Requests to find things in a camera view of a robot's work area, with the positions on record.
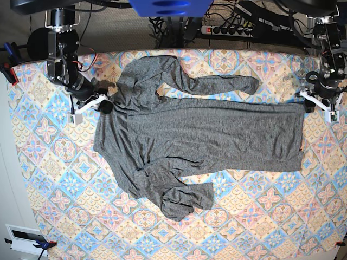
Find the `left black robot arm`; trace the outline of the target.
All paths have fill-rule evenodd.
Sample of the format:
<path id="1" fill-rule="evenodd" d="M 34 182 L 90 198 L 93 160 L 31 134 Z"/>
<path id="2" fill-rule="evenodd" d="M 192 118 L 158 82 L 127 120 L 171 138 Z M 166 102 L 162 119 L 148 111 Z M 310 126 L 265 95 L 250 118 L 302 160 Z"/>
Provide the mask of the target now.
<path id="1" fill-rule="evenodd" d="M 329 123 L 339 121 L 339 105 L 346 92 L 346 87 L 340 86 L 346 79 L 346 40 L 334 18 L 335 15 L 313 19 L 313 39 L 320 47 L 320 71 L 308 72 L 305 78 L 309 85 L 295 94 L 304 99 L 306 113 L 318 106 Z"/>

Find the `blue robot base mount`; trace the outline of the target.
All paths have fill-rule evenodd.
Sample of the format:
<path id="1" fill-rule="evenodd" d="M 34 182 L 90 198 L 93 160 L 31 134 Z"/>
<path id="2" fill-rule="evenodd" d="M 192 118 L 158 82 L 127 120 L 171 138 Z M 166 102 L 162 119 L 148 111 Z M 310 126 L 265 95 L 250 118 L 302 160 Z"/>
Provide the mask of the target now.
<path id="1" fill-rule="evenodd" d="M 140 17 L 203 17 L 212 0 L 129 0 Z"/>

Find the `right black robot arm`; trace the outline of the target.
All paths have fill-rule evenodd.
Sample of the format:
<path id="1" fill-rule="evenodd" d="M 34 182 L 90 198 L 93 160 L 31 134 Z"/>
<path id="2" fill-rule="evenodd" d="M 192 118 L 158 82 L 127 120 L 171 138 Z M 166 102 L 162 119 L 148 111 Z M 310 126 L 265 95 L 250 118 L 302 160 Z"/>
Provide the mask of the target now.
<path id="1" fill-rule="evenodd" d="M 69 123 L 82 123 L 82 114 L 89 109 L 109 114 L 113 104 L 107 90 L 98 86 L 96 79 L 88 80 L 83 76 L 83 64 L 78 60 L 80 39 L 75 27 L 80 18 L 75 17 L 74 5 L 55 8 L 45 13 L 45 27 L 48 29 L 48 79 L 62 86 L 69 94 Z"/>

